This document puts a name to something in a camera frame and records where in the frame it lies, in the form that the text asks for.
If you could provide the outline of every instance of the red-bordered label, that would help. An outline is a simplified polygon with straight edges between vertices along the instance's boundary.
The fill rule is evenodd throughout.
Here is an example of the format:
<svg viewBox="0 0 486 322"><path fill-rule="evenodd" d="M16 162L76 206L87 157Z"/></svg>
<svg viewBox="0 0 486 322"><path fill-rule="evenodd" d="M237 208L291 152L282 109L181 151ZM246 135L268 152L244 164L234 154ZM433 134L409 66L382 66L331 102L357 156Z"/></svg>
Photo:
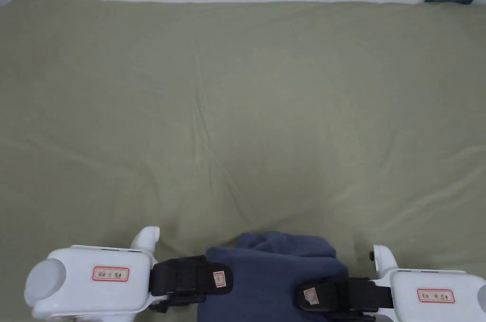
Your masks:
<svg viewBox="0 0 486 322"><path fill-rule="evenodd" d="M423 303L455 303L450 289L417 289L417 295Z"/></svg>
<svg viewBox="0 0 486 322"><path fill-rule="evenodd" d="M224 276L224 271L214 272L213 278L215 279L215 284L217 288L222 288L226 286L226 277Z"/></svg>
<svg viewBox="0 0 486 322"><path fill-rule="evenodd" d="M95 282L127 282L130 269L118 266L95 266L93 280Z"/></svg>
<svg viewBox="0 0 486 322"><path fill-rule="evenodd" d="M319 304L319 298L318 294L316 293L316 288L304 290L304 297L309 304Z"/></svg>

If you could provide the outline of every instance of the white plastic housing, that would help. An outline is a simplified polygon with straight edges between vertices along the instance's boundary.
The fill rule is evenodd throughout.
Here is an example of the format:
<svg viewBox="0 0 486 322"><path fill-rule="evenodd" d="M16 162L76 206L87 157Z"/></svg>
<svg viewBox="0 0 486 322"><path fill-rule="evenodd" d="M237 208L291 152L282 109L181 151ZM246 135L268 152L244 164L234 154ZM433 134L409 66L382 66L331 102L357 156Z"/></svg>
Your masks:
<svg viewBox="0 0 486 322"><path fill-rule="evenodd" d="M29 274L25 300L34 318L131 322L151 303L167 299L149 292L151 251L158 227L146 227L136 237L137 248L75 245L50 253Z"/></svg>
<svg viewBox="0 0 486 322"><path fill-rule="evenodd" d="M390 287L394 308L380 308L374 314L377 322L486 322L484 279L460 270L393 267L391 251L378 248L375 262L381 278L374 282Z"/></svg>

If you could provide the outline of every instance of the wrinkled fabric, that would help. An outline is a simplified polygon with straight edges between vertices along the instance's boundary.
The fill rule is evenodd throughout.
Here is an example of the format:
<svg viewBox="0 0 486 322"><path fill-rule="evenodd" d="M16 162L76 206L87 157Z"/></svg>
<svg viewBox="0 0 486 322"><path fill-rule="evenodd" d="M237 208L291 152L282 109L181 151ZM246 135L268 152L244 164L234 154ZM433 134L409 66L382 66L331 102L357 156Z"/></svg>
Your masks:
<svg viewBox="0 0 486 322"><path fill-rule="evenodd" d="M198 322L325 321L296 306L295 289L309 280L347 277L336 250L318 237L243 234L239 247L210 248L206 257L227 264L234 285L230 293L209 295L198 306Z"/></svg>
<svg viewBox="0 0 486 322"><path fill-rule="evenodd" d="M485 63L486 5L9 3L0 322L52 250L147 225L160 261L274 230L486 277Z"/></svg>

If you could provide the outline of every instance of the blue cloth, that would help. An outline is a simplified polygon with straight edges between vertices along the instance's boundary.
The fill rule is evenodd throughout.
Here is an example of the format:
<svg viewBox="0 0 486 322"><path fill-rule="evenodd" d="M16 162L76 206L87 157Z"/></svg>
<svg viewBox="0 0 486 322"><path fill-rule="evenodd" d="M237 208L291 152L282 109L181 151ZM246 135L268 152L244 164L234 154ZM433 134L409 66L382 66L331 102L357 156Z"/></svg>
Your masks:
<svg viewBox="0 0 486 322"><path fill-rule="evenodd" d="M198 322L325 321L295 304L295 289L309 280L347 278L347 268L324 239L278 232L243 234L237 248L214 247L209 261L228 265L234 285L225 295L208 295L198 305Z"/></svg>

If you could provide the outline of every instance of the green sheet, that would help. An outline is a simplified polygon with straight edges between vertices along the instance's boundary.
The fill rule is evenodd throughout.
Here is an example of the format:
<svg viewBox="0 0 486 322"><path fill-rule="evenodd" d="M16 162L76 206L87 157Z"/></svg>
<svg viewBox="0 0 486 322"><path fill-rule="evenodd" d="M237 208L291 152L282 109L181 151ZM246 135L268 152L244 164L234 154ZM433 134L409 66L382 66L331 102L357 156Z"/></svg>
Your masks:
<svg viewBox="0 0 486 322"><path fill-rule="evenodd" d="M485 62L479 5L8 4L2 320L51 250L146 225L159 260L280 230L485 277Z"/></svg>

